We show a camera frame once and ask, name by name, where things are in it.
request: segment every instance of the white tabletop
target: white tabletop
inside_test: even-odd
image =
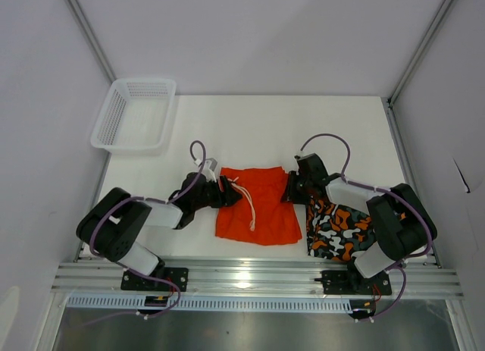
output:
[[[230,168],[296,169],[294,155],[310,136],[335,133],[352,149],[347,175],[381,186],[404,182],[393,139],[379,97],[344,96],[180,96],[170,140],[160,156],[111,157],[101,196],[119,186],[132,195],[166,199],[190,171],[196,171],[189,144],[201,140],[208,157]],[[329,172],[340,171],[346,157],[342,143],[314,140]],[[144,227],[138,241],[154,253],[180,256],[306,256],[305,210],[295,206],[302,239],[294,245],[259,246],[214,235],[217,210],[204,208],[182,230]]]

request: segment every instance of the gray wall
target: gray wall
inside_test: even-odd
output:
[[[71,259],[103,154],[89,135],[108,83],[63,0],[0,0],[0,297],[20,287],[5,350],[32,346]]]
[[[458,0],[396,107],[446,266],[485,348],[485,0]],[[458,172],[471,192],[466,193]]]
[[[183,94],[389,96],[441,0],[80,0],[119,76]]]

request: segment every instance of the orange and black camouflage fabric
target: orange and black camouflage fabric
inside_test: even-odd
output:
[[[376,241],[371,218],[356,209],[328,199],[312,200],[306,208],[308,254],[348,262],[356,251]]]

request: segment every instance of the floor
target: floor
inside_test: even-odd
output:
[[[177,311],[82,326],[112,312],[68,309],[54,350],[458,351],[443,301],[402,301],[374,324],[348,315]]]

